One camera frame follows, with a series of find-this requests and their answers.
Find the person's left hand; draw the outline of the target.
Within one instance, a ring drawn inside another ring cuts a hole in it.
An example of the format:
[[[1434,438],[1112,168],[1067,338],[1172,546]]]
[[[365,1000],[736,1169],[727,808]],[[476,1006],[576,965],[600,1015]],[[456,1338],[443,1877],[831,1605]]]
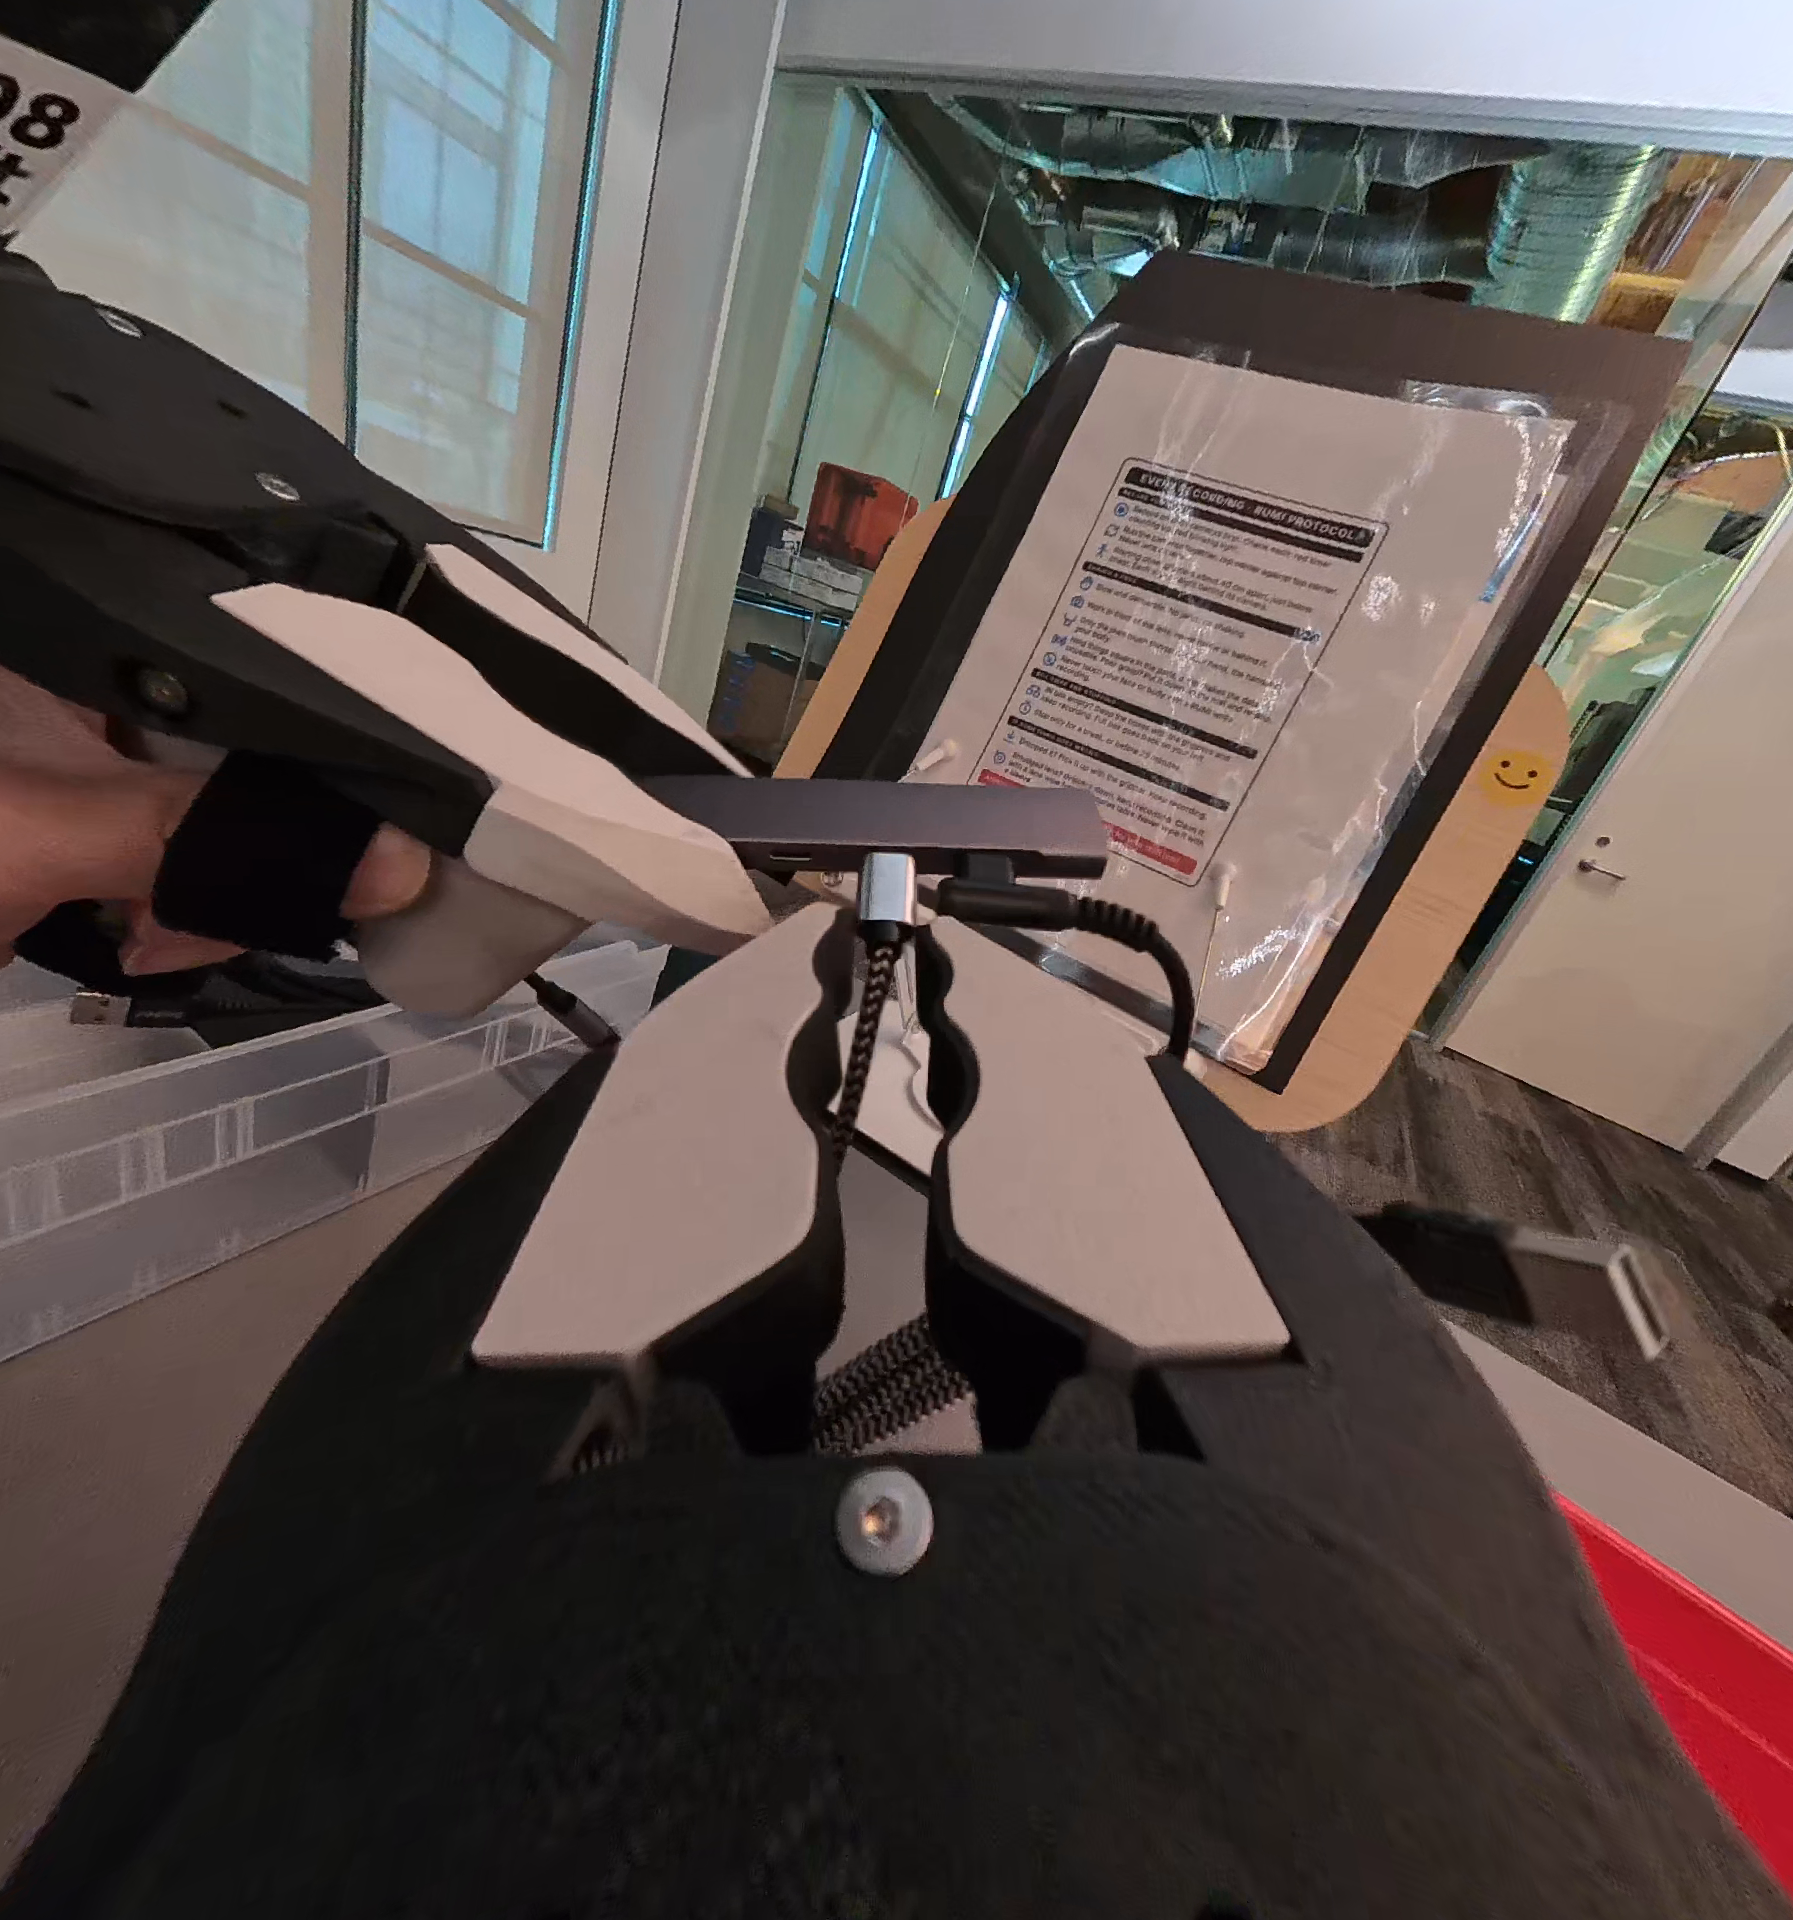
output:
[[[54,908],[120,915],[120,972],[188,972],[234,943],[164,925],[151,904],[166,844],[205,776],[125,753],[108,722],[0,668],[0,969]]]

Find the white door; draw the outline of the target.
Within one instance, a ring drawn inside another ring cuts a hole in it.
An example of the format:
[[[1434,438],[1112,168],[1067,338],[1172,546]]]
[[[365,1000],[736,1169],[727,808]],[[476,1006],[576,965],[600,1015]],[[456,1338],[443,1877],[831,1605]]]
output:
[[[1630,878],[1585,882],[1580,857]],[[1566,822],[1439,1046],[1696,1147],[1793,1026],[1793,492]]]

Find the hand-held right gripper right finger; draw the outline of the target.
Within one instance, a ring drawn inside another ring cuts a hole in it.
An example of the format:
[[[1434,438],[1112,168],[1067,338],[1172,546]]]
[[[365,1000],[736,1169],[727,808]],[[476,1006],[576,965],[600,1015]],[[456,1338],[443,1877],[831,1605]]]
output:
[[[1294,1357],[1198,1149],[1222,1104],[1131,1020],[970,929],[916,943],[939,1126],[926,1318],[980,1446],[1027,1450],[1075,1381]]]

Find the large window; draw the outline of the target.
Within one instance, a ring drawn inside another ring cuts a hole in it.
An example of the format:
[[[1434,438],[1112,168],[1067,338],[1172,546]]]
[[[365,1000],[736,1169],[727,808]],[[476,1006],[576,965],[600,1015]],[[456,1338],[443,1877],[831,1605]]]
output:
[[[620,11],[213,4],[20,247],[544,546]]]

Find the wooden stand board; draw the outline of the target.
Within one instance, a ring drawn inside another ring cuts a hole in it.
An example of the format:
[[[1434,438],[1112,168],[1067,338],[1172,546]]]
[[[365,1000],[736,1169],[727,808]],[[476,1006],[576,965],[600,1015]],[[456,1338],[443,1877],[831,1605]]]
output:
[[[949,512],[949,500],[930,503],[887,548],[775,765],[775,778],[814,776]],[[1540,665],[1532,665],[1342,981],[1288,1084],[1280,1092],[1270,1092],[1265,1077],[1241,1075],[1200,1051],[1193,1057],[1193,1075],[1261,1132],[1308,1132],[1361,1105],[1403,1051],[1540,811],[1489,804],[1478,791],[1479,759],[1499,746],[1522,749],[1555,757],[1561,771],[1569,735],[1566,708],[1556,685]]]

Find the printed instruction sheet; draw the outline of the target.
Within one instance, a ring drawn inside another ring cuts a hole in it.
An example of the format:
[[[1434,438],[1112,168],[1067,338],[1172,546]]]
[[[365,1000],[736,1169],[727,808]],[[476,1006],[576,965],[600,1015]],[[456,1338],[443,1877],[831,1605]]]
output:
[[[911,782],[1076,788],[1261,1073],[1570,478],[1553,402],[1107,352]]]

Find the clear acrylic organizer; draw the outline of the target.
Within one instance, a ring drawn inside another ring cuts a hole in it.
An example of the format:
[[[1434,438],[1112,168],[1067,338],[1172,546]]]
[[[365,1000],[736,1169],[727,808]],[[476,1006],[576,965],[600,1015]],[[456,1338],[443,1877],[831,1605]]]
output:
[[[0,974],[0,1363],[471,1155],[585,1053],[529,988],[464,1020],[94,1013]]]

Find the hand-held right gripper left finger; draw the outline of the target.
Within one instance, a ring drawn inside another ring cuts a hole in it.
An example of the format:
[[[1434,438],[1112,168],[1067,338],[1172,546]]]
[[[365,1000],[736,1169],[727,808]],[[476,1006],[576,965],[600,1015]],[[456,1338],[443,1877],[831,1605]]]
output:
[[[636,1412],[706,1388],[748,1452],[806,1452],[843,1312],[831,1105],[845,913],[802,908],[624,1041],[471,1343]]]

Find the grey usb hub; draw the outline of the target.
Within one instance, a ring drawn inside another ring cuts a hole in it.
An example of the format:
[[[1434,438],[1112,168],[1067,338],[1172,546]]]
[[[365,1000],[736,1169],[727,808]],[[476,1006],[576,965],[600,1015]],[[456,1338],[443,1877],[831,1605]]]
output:
[[[973,878],[974,862],[1002,859],[1017,878],[1099,880],[1109,862],[1097,803],[1076,788],[733,776],[642,788],[777,880],[855,873],[877,853],[911,857],[920,878]]]

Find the red plastic bin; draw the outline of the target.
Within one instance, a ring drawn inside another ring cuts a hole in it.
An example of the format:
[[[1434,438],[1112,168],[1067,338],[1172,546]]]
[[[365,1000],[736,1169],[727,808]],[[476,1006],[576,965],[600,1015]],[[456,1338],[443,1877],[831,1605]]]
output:
[[[1793,1898],[1793,1652],[1575,1503],[1556,1505],[1654,1704]]]

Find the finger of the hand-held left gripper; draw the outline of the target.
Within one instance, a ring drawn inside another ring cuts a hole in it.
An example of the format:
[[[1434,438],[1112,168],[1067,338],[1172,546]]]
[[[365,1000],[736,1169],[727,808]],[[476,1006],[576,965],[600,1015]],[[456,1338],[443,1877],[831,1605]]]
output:
[[[427,546],[400,611],[529,722],[622,774],[748,778],[673,699],[464,545]]]
[[[492,782],[459,854],[437,830],[407,830],[433,848],[424,893],[356,929],[360,969],[389,1002],[481,1013],[590,925],[710,955],[771,931],[737,853],[529,719],[403,615],[283,584],[217,606]]]

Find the orange storage box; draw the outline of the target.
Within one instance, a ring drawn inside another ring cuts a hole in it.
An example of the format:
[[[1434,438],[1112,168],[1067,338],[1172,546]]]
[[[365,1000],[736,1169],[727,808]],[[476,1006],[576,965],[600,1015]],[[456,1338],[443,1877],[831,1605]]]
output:
[[[825,462],[814,470],[802,545],[811,555],[872,572],[919,512],[896,483]]]

